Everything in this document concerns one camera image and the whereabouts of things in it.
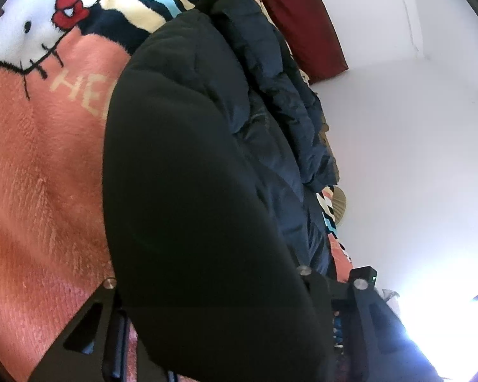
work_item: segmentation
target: dark red cushion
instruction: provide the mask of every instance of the dark red cushion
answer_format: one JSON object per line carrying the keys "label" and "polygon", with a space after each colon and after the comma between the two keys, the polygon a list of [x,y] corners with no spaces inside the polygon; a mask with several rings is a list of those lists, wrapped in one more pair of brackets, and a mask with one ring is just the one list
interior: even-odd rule
{"label": "dark red cushion", "polygon": [[322,0],[262,0],[299,67],[315,83],[348,69]]}

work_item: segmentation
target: hello kitty face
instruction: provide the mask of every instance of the hello kitty face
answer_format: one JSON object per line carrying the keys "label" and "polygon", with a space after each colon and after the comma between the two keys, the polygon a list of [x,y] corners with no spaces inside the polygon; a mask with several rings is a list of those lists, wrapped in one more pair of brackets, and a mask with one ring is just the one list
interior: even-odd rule
{"label": "hello kitty face", "polygon": [[89,15],[97,0],[7,0],[0,10],[0,66],[22,75],[37,70],[55,56],[59,41],[78,21]]}

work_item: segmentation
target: fleece blanket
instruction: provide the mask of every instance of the fleece blanket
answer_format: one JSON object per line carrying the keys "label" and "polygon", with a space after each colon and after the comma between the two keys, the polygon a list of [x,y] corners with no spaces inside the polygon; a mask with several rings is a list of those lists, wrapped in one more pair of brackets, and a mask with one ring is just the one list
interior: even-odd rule
{"label": "fleece blanket", "polygon": [[196,1],[7,0],[0,10],[0,361],[18,382],[113,276],[101,204],[110,96],[131,53]]}

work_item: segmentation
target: screw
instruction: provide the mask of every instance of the screw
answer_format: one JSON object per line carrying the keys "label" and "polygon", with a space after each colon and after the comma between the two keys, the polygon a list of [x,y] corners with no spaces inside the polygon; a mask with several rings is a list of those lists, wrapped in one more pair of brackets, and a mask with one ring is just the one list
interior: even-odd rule
{"label": "screw", "polygon": [[298,267],[299,275],[306,276],[311,274],[311,268],[308,266],[299,266]]}
{"label": "screw", "polygon": [[105,281],[103,282],[103,287],[106,289],[106,290],[113,290],[117,287],[117,279],[115,279],[115,277],[108,277],[107,279],[105,279]]}
{"label": "screw", "polygon": [[368,282],[365,279],[354,280],[354,287],[358,290],[367,290]]}

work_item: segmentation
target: red bow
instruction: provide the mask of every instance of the red bow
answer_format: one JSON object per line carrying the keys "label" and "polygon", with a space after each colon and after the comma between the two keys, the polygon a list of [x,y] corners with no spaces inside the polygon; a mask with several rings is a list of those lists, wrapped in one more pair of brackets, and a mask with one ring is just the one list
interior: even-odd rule
{"label": "red bow", "polygon": [[[71,9],[72,14],[68,16],[64,10]],[[61,30],[68,32],[78,21],[83,20],[89,15],[89,9],[83,7],[82,0],[56,0],[55,14],[51,21]]]}

